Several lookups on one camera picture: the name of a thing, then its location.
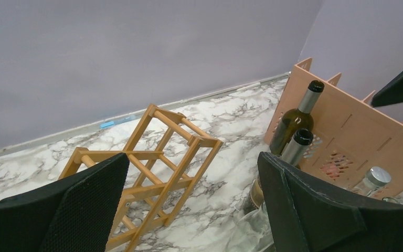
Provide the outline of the wooden wine rack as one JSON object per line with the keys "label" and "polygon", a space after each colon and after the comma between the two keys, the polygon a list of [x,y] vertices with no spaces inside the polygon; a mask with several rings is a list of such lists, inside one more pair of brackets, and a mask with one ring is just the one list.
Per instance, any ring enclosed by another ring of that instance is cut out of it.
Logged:
{"label": "wooden wine rack", "polygon": [[[137,150],[148,125],[157,119],[167,129],[153,150]],[[165,147],[173,135],[187,148],[178,164],[167,157]],[[223,142],[193,124],[182,113],[150,104],[121,150],[138,170],[132,186],[121,193],[106,251],[124,246],[134,251],[147,232],[169,226],[219,152]]]}

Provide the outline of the clear glass bottle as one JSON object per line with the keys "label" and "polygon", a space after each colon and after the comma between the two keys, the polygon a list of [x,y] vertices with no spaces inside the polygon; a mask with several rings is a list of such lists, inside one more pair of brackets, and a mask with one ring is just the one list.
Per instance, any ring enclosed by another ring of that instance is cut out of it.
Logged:
{"label": "clear glass bottle", "polygon": [[246,214],[235,226],[224,251],[275,251],[266,203]]}

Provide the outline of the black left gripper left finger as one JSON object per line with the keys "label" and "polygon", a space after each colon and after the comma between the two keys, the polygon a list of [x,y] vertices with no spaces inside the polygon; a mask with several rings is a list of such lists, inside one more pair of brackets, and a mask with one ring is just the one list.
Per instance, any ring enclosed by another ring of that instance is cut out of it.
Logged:
{"label": "black left gripper left finger", "polygon": [[105,251],[129,168],[119,153],[0,201],[0,251]]}

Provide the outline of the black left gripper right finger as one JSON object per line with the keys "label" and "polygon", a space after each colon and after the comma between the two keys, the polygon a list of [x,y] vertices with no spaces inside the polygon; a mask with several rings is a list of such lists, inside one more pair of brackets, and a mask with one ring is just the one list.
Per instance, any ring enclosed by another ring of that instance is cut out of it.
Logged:
{"label": "black left gripper right finger", "polygon": [[358,195],[261,152],[276,251],[403,251],[403,205]]}

